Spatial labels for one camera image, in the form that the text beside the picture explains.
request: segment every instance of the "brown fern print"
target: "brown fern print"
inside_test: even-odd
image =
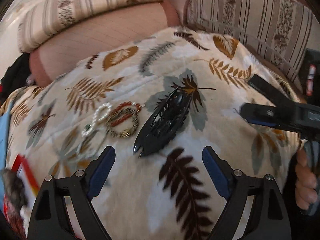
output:
[[[203,183],[194,177],[194,174],[199,172],[198,168],[188,165],[193,161],[193,157],[180,157],[183,151],[183,148],[176,148],[166,157],[167,161],[159,172],[159,180],[165,177],[163,190],[170,186],[171,198],[176,196],[177,222],[186,214],[182,225],[182,230],[185,231],[184,240],[202,240],[210,233],[204,228],[212,225],[205,215],[211,209],[199,204],[198,201],[203,201],[210,196],[193,188],[193,186],[202,186]]]
[[[120,77],[104,83],[96,82],[87,77],[83,78],[74,87],[65,89],[71,89],[71,92],[67,96],[68,110],[74,107],[75,113],[79,111],[80,115],[84,109],[86,113],[90,107],[95,110],[96,103],[99,103],[101,98],[106,97],[106,92],[113,91],[110,87],[121,82],[123,78]]]
[[[247,70],[239,70],[239,68],[234,68],[229,64],[224,65],[223,61],[215,58],[210,59],[210,61],[204,59],[196,59],[195,61],[199,60],[208,62],[212,74],[216,74],[220,80],[224,80],[228,85],[232,83],[237,88],[242,87],[245,90],[249,87],[247,80],[251,76],[251,66]]]
[[[186,40],[187,42],[189,42],[190,44],[192,44],[193,46],[195,46],[198,49],[202,49],[202,50],[209,50],[203,46],[201,46],[194,37],[192,37],[191,33],[185,33],[185,32],[174,32],[173,33],[175,36],[181,37],[184,40]]]
[[[91,69],[92,68],[92,63],[94,62],[94,60],[99,56],[99,54],[94,54],[87,62],[87,64],[85,65],[86,69]]]
[[[13,118],[13,125],[18,126],[24,119],[25,117],[29,114],[31,108],[28,108],[26,105],[27,98],[21,102],[20,105],[16,108],[16,110],[12,114]]]
[[[36,134],[43,132],[49,117],[56,116],[56,114],[51,114],[53,106],[54,105],[50,106],[45,113],[42,113],[40,119],[31,126],[31,128],[29,129],[30,134],[35,136]]]

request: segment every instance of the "gold fern print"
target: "gold fern print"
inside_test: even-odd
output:
[[[12,114],[14,126],[18,126],[25,119],[25,117],[29,114],[30,110],[32,109],[32,107],[28,108],[26,104],[27,99],[28,98],[24,99]]]
[[[234,57],[239,41],[221,34],[213,36],[213,42],[217,49],[226,55],[230,60]]]
[[[117,51],[109,53],[103,60],[103,71],[121,63],[127,58],[132,57],[134,54],[137,53],[138,49],[139,48],[137,46],[133,46],[127,49],[119,49]]]
[[[240,70],[239,68],[234,68],[229,64],[224,65],[223,61],[212,58],[210,61],[205,59],[196,59],[195,61],[206,61],[209,63],[210,70],[212,74],[216,74],[220,80],[224,80],[228,85],[232,83],[237,88],[242,87],[247,89],[247,80],[251,76],[251,66],[247,70]]]
[[[35,98],[37,95],[39,95],[41,93],[41,91],[43,91],[45,89],[45,87],[41,88],[41,87],[35,87],[33,89],[32,93],[32,99]]]
[[[106,97],[106,92],[113,91],[111,87],[121,82],[123,78],[120,77],[104,83],[96,82],[87,77],[83,78],[74,87],[65,89],[71,89],[67,96],[68,110],[74,108],[75,113],[79,111],[80,115],[84,109],[86,113],[90,107],[95,110],[96,103],[99,103],[101,98]]]

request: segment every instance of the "striped cushion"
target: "striped cushion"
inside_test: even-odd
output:
[[[187,21],[252,46],[298,88],[305,49],[320,50],[319,23],[295,0],[190,0]]]
[[[51,36],[98,13],[137,3],[161,0],[45,0],[22,19],[18,31],[21,52],[30,52]]]

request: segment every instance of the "finger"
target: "finger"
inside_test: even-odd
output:
[[[301,182],[298,180],[296,183],[296,189],[300,197],[307,203],[315,203],[318,200],[317,193],[314,189],[303,187]]]
[[[302,197],[299,195],[298,190],[295,190],[295,195],[296,195],[296,203],[299,208],[303,210],[308,210],[309,209],[309,203],[305,202]]]
[[[300,164],[296,165],[296,174],[298,180],[304,187],[307,188],[316,188],[317,187],[317,179],[316,176],[311,172],[308,166],[302,167]]]
[[[297,151],[297,161],[302,167],[308,165],[307,154],[303,148]]]

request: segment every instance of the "blanket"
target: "blanket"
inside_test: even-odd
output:
[[[48,174],[62,178],[85,169],[110,145],[116,161],[92,204],[113,239],[205,239],[226,201],[202,163],[202,149],[211,146],[249,176],[272,174],[282,190],[299,145],[297,134],[251,125],[239,115],[245,102],[271,105],[248,86],[254,74],[284,93],[275,76],[238,40],[182,27],[100,52],[46,88],[25,90],[11,110],[7,167],[17,154],[23,155],[40,185]],[[132,152],[136,135],[174,89],[192,97],[184,125],[158,154],[139,159]],[[133,136],[114,138],[98,131],[83,142],[82,131],[99,106],[116,108],[125,101],[145,104]],[[131,127],[131,119],[121,125]],[[180,166],[173,164],[169,171],[165,164],[172,160]],[[71,202],[67,204],[75,232],[83,238]],[[251,204],[248,198],[238,238]]]

